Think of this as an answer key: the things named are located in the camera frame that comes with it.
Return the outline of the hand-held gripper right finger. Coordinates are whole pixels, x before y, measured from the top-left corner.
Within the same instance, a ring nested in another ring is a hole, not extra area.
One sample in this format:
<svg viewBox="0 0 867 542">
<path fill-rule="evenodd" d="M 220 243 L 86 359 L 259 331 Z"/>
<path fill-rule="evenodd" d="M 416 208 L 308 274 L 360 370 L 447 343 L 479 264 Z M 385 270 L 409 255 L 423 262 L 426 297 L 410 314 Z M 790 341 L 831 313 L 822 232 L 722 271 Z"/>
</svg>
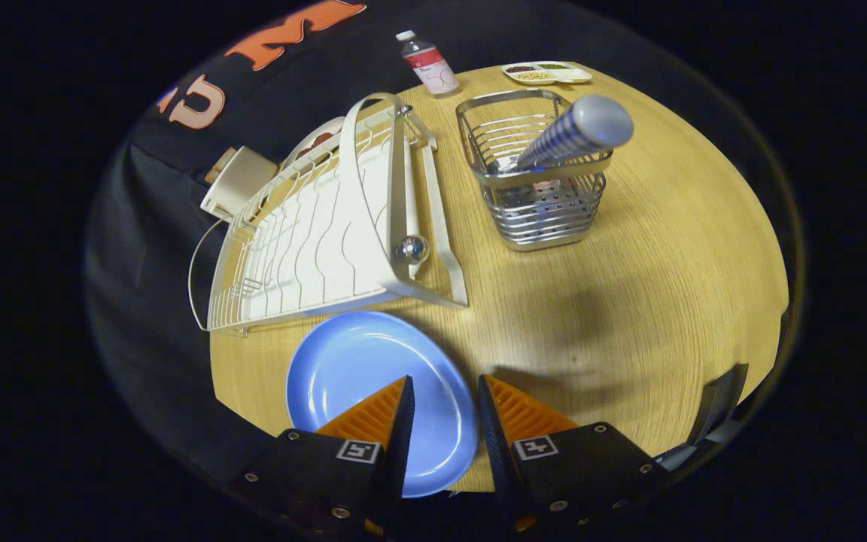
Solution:
<svg viewBox="0 0 867 542">
<path fill-rule="evenodd" d="M 608 422 L 572 422 L 491 375 L 477 391 L 505 535 L 579 537 L 670 482 L 670 471 Z"/>
</svg>

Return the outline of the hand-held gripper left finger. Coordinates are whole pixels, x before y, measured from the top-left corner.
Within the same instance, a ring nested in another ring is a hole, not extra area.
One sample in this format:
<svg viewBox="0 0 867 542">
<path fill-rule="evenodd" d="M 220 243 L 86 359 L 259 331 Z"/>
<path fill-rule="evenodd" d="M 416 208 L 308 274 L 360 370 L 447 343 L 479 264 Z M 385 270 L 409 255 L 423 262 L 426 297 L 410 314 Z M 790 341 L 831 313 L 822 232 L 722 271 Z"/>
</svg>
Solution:
<svg viewBox="0 0 867 542">
<path fill-rule="evenodd" d="M 386 539 L 402 501 L 414 419 L 409 375 L 323 428 L 288 428 L 227 484 L 238 501 L 310 539 Z"/>
</svg>

